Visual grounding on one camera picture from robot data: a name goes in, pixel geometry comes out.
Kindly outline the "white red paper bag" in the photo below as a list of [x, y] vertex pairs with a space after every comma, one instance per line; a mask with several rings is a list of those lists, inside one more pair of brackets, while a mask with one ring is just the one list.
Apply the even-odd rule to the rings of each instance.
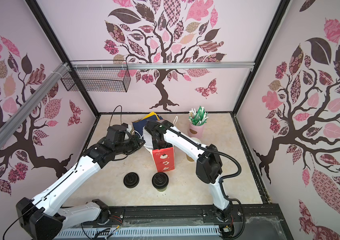
[[152, 155], [157, 172], [163, 173], [175, 169], [175, 150], [173, 145], [167, 143], [163, 137], [153, 138], [143, 128], [144, 147]]

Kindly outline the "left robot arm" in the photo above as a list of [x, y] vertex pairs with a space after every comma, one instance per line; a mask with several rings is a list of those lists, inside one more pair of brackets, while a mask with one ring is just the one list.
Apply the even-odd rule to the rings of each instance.
[[20, 226], [34, 240], [52, 240], [62, 230], [85, 222], [104, 225], [111, 212], [99, 199], [77, 207], [62, 208], [65, 201], [92, 175], [116, 156], [133, 154], [145, 144], [142, 137], [131, 135], [128, 125], [108, 127], [107, 135], [83, 152], [78, 162], [46, 190], [17, 205]]

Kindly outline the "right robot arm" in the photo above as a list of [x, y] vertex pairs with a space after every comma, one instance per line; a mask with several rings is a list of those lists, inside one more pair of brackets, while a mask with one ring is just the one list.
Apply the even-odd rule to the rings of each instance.
[[[172, 145], [180, 149], [196, 163], [197, 177], [203, 183], [209, 185], [217, 218], [222, 222], [230, 220], [233, 211], [232, 202], [238, 202], [238, 200], [231, 199], [226, 195], [223, 183], [224, 180], [235, 178], [242, 173], [240, 163], [232, 156], [218, 151], [217, 147], [213, 144], [207, 146], [198, 143], [183, 134], [167, 120], [148, 120], [145, 125], [145, 130], [151, 135], [154, 147]], [[232, 161], [236, 165], [237, 171], [235, 173], [225, 176], [222, 175], [222, 157]]]

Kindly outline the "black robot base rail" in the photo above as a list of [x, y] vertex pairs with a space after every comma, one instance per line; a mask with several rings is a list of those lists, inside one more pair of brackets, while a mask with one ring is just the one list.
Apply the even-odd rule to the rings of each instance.
[[109, 207], [99, 199], [77, 207], [58, 205], [51, 214], [41, 204], [27, 202], [17, 204], [21, 227], [35, 240], [52, 240], [63, 229], [85, 222], [99, 225], [131, 222], [135, 220], [200, 219], [204, 223], [218, 226], [244, 223], [251, 217], [276, 216], [282, 222], [282, 230], [287, 239], [293, 239], [278, 204], [239, 204], [231, 201], [224, 210], [214, 205], [186, 206], [131, 206]]

